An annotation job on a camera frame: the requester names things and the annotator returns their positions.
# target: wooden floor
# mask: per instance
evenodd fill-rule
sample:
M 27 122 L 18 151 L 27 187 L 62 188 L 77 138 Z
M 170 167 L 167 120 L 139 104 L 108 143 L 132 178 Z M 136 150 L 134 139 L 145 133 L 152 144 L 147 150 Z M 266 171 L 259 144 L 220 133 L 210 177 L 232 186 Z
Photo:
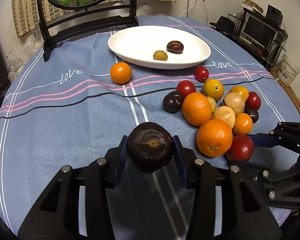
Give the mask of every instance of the wooden floor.
M 272 73 L 272 76 L 277 79 L 277 72 L 276 70 L 274 70 Z M 295 105 L 296 109 L 298 110 L 299 114 L 300 114 L 300 101 L 298 99 L 298 97 L 296 96 L 295 92 L 292 90 L 292 88 L 290 86 L 285 85 L 281 79 L 278 79 L 277 81 L 280 86 L 282 86 L 282 88 L 284 89 L 284 91 L 287 93 L 287 95 L 290 97 L 291 101 L 293 102 L 293 104 Z

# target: oval white plate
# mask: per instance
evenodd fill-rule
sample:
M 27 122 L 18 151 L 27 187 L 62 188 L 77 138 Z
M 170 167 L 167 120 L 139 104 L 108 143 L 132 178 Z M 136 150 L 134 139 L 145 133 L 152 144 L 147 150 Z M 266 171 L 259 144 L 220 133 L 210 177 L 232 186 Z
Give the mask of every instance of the oval white plate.
M 184 45 L 181 54 L 167 51 L 170 41 Z M 137 26 L 118 31 L 108 40 L 109 48 L 120 58 L 142 67 L 182 69 L 198 65 L 211 54 L 210 47 L 200 38 L 175 28 L 164 26 Z M 167 61 L 154 60 L 153 54 L 163 50 Z

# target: black hat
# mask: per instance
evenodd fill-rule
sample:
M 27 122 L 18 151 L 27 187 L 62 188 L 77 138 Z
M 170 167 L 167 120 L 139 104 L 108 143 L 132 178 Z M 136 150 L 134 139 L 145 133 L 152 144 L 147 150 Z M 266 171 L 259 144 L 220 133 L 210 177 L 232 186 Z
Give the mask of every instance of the black hat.
M 210 25 L 214 26 L 217 31 L 236 34 L 234 31 L 234 22 L 227 17 L 221 16 L 217 23 L 210 23 Z

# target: blue tablecloth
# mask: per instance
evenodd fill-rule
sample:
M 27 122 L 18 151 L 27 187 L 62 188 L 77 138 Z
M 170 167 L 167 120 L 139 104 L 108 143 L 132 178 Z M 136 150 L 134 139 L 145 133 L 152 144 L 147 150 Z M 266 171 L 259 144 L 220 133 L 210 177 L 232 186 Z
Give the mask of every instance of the blue tablecloth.
M 224 84 L 225 94 L 234 84 L 242 83 L 260 95 L 260 119 L 252 133 L 268 133 L 278 121 L 300 122 L 294 105 L 269 72 L 220 33 L 188 18 L 138 19 L 140 25 L 178 28 L 206 41 L 211 56 L 201 65 L 208 68 L 211 78 Z M 15 234 L 63 165 L 87 166 L 117 147 L 122 136 L 129 135 L 139 123 L 158 123 L 171 135 L 178 135 L 184 147 L 205 158 L 195 148 L 197 128 L 181 113 L 169 114 L 162 109 L 162 99 L 171 90 L 156 92 L 174 88 L 182 80 L 199 86 L 195 68 L 168 71 L 132 66 L 131 82 L 117 85 L 109 71 L 122 60 L 107 45 L 114 32 L 111 29 L 65 42 L 53 50 L 48 62 L 43 61 L 40 49 L 8 90 L 0 111 L 0 216 Z M 142 43 L 142 37 L 136 42 Z M 251 161 L 281 171 L 290 168 L 297 157 L 281 147 L 258 148 Z M 205 159 L 227 168 L 224 156 Z M 174 160 L 153 174 L 138 172 L 128 161 L 121 184 L 108 190 L 107 197 L 116 239 L 185 238 L 194 191 L 182 187 Z M 221 232 L 220 189 L 217 199 L 215 234 Z M 84 188 L 79 211 L 80 232 L 85 235 Z M 278 208 L 271 211 L 279 224 L 289 214 Z

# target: black screen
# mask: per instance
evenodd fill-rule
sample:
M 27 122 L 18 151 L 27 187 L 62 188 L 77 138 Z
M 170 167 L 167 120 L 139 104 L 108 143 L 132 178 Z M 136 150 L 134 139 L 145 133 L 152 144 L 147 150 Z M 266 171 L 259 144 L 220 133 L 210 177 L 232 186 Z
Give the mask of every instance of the black screen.
M 276 34 L 275 30 L 253 17 L 248 18 L 243 32 L 266 48 L 269 45 L 270 39 L 273 39 Z

